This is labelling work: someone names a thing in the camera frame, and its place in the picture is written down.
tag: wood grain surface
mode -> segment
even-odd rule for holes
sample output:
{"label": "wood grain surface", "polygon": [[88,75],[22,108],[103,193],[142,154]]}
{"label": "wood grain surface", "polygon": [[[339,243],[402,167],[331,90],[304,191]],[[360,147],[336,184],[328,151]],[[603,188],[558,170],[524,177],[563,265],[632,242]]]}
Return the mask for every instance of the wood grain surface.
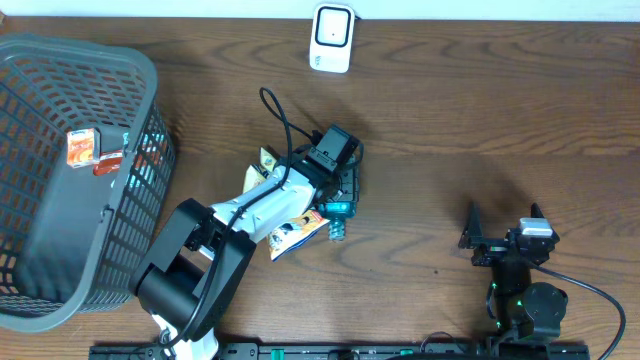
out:
{"label": "wood grain surface", "polygon": [[[219,329],[264,342],[482,336],[490,272],[456,245],[470,201],[500,236],[537,201],[561,242],[547,267],[627,311],[615,359],[640,357],[640,27],[637,24],[367,21],[346,74],[308,65],[309,21],[8,18],[4,33],[132,47],[158,70],[178,161],[161,224],[182,200],[236,196],[258,147],[286,148],[258,88],[290,121],[340,124],[366,144],[348,238],[324,232],[271,263],[261,243]],[[303,139],[294,136],[300,144]],[[613,338],[611,304],[569,294],[562,340],[593,358]],[[86,358],[94,343],[151,340],[133,301],[43,334],[0,331],[0,358]]]}

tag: gray plastic basket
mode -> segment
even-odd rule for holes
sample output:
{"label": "gray plastic basket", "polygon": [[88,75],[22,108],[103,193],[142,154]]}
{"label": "gray plastic basket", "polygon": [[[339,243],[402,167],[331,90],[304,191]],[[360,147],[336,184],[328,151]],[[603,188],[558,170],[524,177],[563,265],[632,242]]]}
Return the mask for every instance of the gray plastic basket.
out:
{"label": "gray plastic basket", "polygon": [[[131,297],[175,161],[156,88],[135,50],[0,37],[0,326],[45,331]],[[103,151],[129,133],[119,172],[66,164],[66,132],[84,128]]]}

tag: food package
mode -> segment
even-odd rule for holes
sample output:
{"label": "food package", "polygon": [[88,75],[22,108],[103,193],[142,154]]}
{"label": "food package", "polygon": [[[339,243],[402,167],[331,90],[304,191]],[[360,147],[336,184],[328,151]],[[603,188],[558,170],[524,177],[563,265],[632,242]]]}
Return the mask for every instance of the food package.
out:
{"label": "food package", "polygon": [[100,161],[100,132],[98,129],[83,129],[67,133],[67,164],[79,168]]}

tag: orange box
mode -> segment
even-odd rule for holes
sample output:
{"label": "orange box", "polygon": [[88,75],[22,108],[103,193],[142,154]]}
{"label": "orange box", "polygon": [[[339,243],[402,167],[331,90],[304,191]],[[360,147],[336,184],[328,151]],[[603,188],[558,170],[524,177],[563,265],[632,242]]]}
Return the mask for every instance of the orange box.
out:
{"label": "orange box", "polygon": [[67,133],[67,164],[72,168],[97,164],[100,161],[100,132],[84,129]]}
{"label": "orange box", "polygon": [[100,154],[100,162],[93,165],[93,175],[101,176],[120,170],[122,150]]}

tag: white wall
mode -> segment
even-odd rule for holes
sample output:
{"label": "white wall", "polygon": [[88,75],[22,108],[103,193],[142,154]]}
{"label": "white wall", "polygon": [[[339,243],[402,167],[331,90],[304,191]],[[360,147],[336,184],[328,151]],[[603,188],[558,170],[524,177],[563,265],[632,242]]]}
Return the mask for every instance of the white wall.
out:
{"label": "white wall", "polygon": [[[306,18],[314,0],[0,0],[7,15]],[[350,0],[363,19],[640,21],[640,0]]]}

